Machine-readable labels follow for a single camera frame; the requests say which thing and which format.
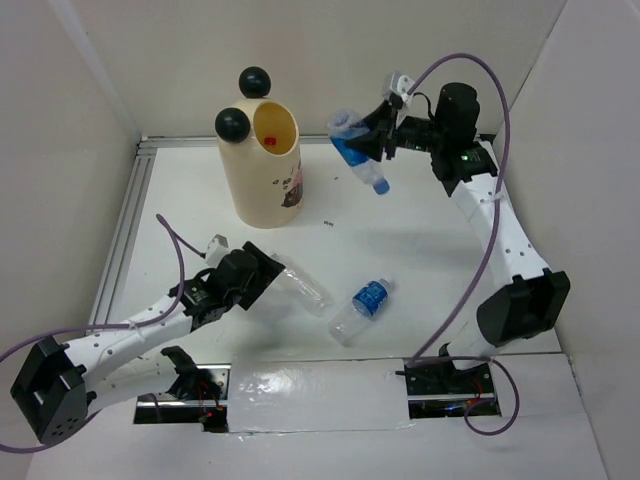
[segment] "bottle cap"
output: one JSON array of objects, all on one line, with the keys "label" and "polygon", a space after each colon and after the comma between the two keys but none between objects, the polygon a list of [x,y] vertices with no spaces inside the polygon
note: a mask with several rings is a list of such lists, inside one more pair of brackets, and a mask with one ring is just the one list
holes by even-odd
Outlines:
[{"label": "bottle cap", "polygon": [[380,280],[378,280],[378,283],[380,283],[380,285],[382,285],[387,290],[387,293],[393,290],[393,278],[381,278]]},{"label": "bottle cap", "polygon": [[387,182],[384,179],[382,179],[381,181],[379,181],[373,186],[373,189],[378,195],[384,195],[389,191],[390,188],[391,187],[389,186],[389,182]]},{"label": "bottle cap", "polygon": [[327,121],[327,130],[329,130],[329,136],[339,136],[341,132],[348,130],[349,127],[360,121],[360,115],[353,110],[343,109],[339,110]]}]

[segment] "black ball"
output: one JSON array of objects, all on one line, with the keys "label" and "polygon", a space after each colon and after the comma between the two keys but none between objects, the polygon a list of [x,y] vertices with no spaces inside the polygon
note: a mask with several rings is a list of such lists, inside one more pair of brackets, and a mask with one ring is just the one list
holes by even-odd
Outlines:
[{"label": "black ball", "polygon": [[247,98],[262,98],[271,91],[271,79],[260,67],[245,68],[240,74],[240,91]]},{"label": "black ball", "polygon": [[225,108],[216,117],[216,133],[225,142],[240,143],[250,131],[251,122],[239,108]]}]

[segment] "blue bottle label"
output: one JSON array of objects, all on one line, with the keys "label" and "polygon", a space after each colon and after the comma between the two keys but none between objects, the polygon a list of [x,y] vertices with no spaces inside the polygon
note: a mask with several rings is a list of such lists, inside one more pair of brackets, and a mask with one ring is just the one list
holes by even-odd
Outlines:
[{"label": "blue bottle label", "polygon": [[344,161],[347,162],[347,165],[355,167],[369,160],[369,157],[364,153],[347,147],[344,142],[345,140],[343,138],[331,137],[331,143],[333,143],[333,146],[340,152],[340,155],[342,155]]},{"label": "blue bottle label", "polygon": [[381,283],[369,282],[353,296],[352,302],[361,314],[373,317],[388,296],[387,289]]}]

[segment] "clear plastic bottle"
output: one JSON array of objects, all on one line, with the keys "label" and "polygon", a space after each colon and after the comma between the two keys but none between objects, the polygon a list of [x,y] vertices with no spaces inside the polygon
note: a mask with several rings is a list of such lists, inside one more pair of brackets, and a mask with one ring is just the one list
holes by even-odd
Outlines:
[{"label": "clear plastic bottle", "polygon": [[329,322],[331,336],[344,347],[351,345],[376,320],[391,288],[392,282],[384,278],[367,283]]},{"label": "clear plastic bottle", "polygon": [[364,184],[371,185],[378,195],[387,193],[389,182],[384,178],[380,163],[345,144],[345,140],[369,132],[369,127],[364,124],[360,116],[353,110],[340,110],[331,116],[327,122],[327,128],[331,143],[340,152],[356,177]]},{"label": "clear plastic bottle", "polygon": [[271,258],[280,262],[285,269],[274,281],[309,313],[321,317],[325,309],[332,305],[331,295],[311,275],[305,272],[291,257],[271,252]]}]

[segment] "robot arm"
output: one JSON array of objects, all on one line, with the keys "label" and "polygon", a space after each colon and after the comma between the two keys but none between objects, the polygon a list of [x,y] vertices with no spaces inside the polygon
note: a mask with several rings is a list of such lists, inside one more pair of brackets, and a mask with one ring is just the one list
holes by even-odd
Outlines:
[{"label": "robot arm", "polygon": [[168,392],[178,399],[197,399],[202,386],[208,397],[219,397],[215,379],[179,347],[145,355],[219,320],[235,305],[248,310],[285,268],[250,242],[229,252],[226,241],[216,239],[207,263],[217,266],[187,280],[177,307],[162,321],[137,327],[167,311],[176,301],[178,287],[122,322],[121,329],[64,344],[47,337],[33,346],[11,396],[42,444],[64,441],[88,416],[141,394]]},{"label": "robot arm", "polygon": [[[497,162],[476,137],[480,113],[476,91],[462,83],[445,85],[435,115],[408,116],[413,80],[392,73],[383,87],[384,101],[363,122],[369,132],[345,145],[380,162],[392,159],[397,148],[424,151],[445,192],[456,202],[484,248],[493,228],[494,208],[500,202],[497,239],[489,260],[497,291],[477,309],[441,355],[490,357],[509,343],[532,338],[554,327],[569,292],[564,272],[552,272],[534,250],[515,216],[506,189],[495,194]],[[455,370],[481,362],[454,361]]]}]

